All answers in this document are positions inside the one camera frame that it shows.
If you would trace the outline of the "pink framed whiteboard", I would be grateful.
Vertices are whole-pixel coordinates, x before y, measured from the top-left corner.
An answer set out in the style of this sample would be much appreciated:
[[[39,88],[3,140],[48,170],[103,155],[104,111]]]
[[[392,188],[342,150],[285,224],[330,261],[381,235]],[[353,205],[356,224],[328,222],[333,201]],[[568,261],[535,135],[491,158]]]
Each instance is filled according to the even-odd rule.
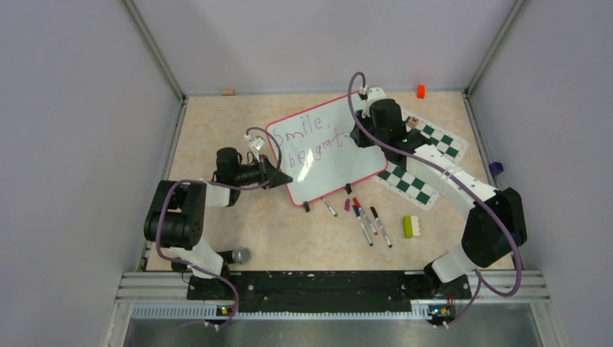
[[[387,168],[377,146],[360,148],[348,136],[355,122],[346,96],[329,100],[269,123],[273,155],[293,181],[286,185],[291,202],[302,206],[347,184]]]

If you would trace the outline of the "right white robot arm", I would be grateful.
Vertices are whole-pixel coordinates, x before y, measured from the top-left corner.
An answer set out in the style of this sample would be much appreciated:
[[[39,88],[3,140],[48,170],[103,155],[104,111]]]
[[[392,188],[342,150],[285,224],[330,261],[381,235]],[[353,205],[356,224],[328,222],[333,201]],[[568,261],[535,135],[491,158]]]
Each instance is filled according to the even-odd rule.
[[[377,146],[386,159],[433,187],[466,219],[460,243],[424,268],[424,289],[442,298],[453,281],[479,267],[489,267],[527,240],[521,196],[499,190],[466,173],[441,153],[431,137],[408,129],[407,117],[390,98],[352,108],[351,138],[358,147]]]

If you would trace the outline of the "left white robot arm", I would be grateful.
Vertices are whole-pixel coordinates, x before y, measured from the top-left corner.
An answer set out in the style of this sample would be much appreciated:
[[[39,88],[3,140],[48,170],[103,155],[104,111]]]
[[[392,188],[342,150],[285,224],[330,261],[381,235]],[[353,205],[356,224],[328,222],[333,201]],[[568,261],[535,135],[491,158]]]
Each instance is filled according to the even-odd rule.
[[[219,149],[212,181],[160,181],[145,217],[145,239],[176,254],[172,262],[205,279],[204,288],[215,299],[231,292],[232,280],[223,270],[231,263],[247,261],[249,252],[212,249],[202,236],[206,208],[232,207],[243,191],[272,189],[293,181],[281,171],[282,158],[273,165],[264,154],[250,154],[251,161],[243,163],[237,149]]]

